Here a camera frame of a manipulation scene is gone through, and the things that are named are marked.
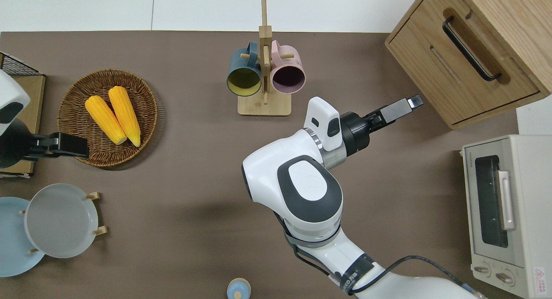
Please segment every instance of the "wire basket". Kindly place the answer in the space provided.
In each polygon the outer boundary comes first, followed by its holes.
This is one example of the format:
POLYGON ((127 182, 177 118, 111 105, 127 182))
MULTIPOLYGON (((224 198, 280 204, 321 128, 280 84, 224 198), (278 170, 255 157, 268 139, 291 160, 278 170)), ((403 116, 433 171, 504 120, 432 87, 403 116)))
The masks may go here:
POLYGON ((0 69, 10 76, 41 76, 36 69, 25 65, 15 57, 0 52, 0 69))
POLYGON ((79 79, 67 91, 57 113, 57 128, 59 132, 88 140, 88 159, 78 157, 77 160, 95 167, 113 167, 129 161, 144 149, 157 125, 157 114, 154 93, 144 80, 128 71, 105 69, 79 79), (139 147, 132 145, 130 140, 114 144, 85 108, 85 101, 98 95, 113 110, 108 91, 115 85, 124 87, 128 92, 140 126, 139 147))

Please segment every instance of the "pink mug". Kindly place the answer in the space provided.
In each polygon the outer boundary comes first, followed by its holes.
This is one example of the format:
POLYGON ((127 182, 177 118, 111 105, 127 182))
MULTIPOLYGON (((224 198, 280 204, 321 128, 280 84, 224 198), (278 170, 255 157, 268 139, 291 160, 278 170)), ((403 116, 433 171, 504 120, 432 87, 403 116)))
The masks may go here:
POLYGON ((305 85, 305 71, 297 50, 273 40, 270 57, 274 62, 270 71, 270 81, 274 89, 285 94, 298 92, 305 85), (284 54, 293 54, 294 57, 282 59, 284 54))

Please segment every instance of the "yellow corn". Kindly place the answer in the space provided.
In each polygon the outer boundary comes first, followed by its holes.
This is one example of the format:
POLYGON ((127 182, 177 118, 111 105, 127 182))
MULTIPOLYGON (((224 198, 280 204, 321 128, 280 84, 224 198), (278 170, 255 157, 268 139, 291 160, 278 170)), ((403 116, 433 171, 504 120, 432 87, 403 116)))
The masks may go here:
POLYGON ((126 140, 125 132, 117 118, 101 97, 97 95, 89 97, 85 101, 85 108, 112 142, 119 145, 126 140))
POLYGON ((136 114, 130 103, 130 98, 124 87, 115 86, 109 89, 109 100, 115 110, 115 115, 121 124, 122 130, 134 144, 140 146, 140 126, 136 114))

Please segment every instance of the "round woven basket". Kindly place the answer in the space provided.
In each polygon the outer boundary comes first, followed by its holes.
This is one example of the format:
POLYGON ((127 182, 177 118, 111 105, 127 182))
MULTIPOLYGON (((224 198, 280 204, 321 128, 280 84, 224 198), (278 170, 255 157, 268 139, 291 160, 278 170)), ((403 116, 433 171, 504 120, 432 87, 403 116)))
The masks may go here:
POLYGON ((150 87, 140 77, 124 70, 105 69, 79 79, 67 91, 57 112, 59 132, 86 138, 90 151, 88 159, 76 159, 95 167, 113 167, 138 155, 150 141, 157 124, 157 102, 150 87), (113 110, 108 91, 120 85, 128 92, 130 103, 140 126, 140 146, 126 140, 114 144, 99 128, 85 108, 85 101, 99 95, 113 110))

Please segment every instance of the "small bottle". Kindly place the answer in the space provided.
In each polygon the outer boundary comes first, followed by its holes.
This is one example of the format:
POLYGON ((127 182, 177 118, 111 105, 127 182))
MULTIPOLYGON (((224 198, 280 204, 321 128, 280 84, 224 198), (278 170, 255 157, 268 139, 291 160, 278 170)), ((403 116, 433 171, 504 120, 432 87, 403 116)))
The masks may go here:
POLYGON ((249 299, 251 295, 251 285, 246 279, 238 277, 228 284, 226 295, 228 299, 249 299))

